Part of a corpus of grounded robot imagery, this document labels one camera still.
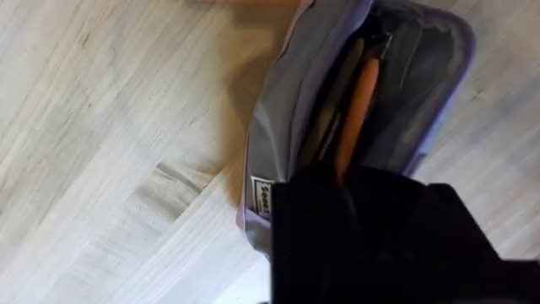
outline pencil case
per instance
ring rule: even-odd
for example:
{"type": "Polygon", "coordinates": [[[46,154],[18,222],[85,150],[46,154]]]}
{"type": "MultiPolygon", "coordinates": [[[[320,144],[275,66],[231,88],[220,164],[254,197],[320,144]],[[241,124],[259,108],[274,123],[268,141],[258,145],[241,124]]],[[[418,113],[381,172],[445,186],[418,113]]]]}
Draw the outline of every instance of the pencil case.
{"type": "MultiPolygon", "coordinates": [[[[473,57],[470,26],[454,14],[409,1],[303,2],[249,126],[236,221],[257,251],[270,253],[272,205],[279,204],[272,200],[273,184],[288,181],[303,166],[301,154],[310,152],[307,134],[348,67],[347,54],[372,30],[390,33],[391,43],[353,165],[410,176],[429,152],[473,57]]],[[[355,68],[341,99],[350,96],[357,76],[355,68]]],[[[325,140],[332,155],[335,140],[325,140]]]]}

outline orange pencil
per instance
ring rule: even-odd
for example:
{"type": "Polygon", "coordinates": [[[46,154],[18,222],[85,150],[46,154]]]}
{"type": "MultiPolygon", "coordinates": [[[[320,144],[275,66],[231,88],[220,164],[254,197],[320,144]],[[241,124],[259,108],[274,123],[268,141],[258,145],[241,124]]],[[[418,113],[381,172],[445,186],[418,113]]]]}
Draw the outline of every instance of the orange pencil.
{"type": "Polygon", "coordinates": [[[343,184],[344,175],[353,157],[354,147],[364,123],[365,114],[375,91],[379,66],[379,58],[368,59],[360,74],[358,83],[354,87],[353,99],[343,124],[334,164],[337,183],[340,185],[343,184]]]}

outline label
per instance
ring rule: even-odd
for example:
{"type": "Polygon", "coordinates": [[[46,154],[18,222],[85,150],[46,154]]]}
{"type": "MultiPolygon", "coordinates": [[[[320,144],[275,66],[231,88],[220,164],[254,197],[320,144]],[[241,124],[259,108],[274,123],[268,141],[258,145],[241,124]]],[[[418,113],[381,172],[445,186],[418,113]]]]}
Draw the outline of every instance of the label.
{"type": "Polygon", "coordinates": [[[263,218],[270,219],[272,213],[272,185],[274,182],[252,176],[251,183],[256,212],[263,218]]]}

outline wood grain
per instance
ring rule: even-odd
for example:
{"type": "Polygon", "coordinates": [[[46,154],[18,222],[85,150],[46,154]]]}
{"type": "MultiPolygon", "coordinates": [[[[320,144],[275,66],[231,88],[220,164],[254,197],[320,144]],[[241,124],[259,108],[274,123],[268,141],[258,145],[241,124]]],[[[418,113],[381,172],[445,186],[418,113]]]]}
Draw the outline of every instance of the wood grain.
{"type": "Polygon", "coordinates": [[[293,12],[0,2],[0,303],[121,290],[242,148],[293,12]]]}
{"type": "MultiPolygon", "coordinates": [[[[424,3],[469,21],[478,54],[417,178],[455,186],[503,256],[536,257],[540,3],[424,3]]],[[[0,303],[266,300],[233,205],[294,9],[1,1],[0,303]]]]}

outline wooden floor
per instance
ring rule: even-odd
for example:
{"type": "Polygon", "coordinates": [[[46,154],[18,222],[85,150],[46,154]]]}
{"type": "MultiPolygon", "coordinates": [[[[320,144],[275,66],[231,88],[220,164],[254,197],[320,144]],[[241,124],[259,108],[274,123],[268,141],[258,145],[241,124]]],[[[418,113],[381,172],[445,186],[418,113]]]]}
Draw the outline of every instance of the wooden floor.
{"type": "MultiPolygon", "coordinates": [[[[540,2],[425,1],[477,33],[417,178],[540,253],[540,2]]],[[[256,303],[241,151],[293,4],[0,0],[0,303],[256,303]]]]}

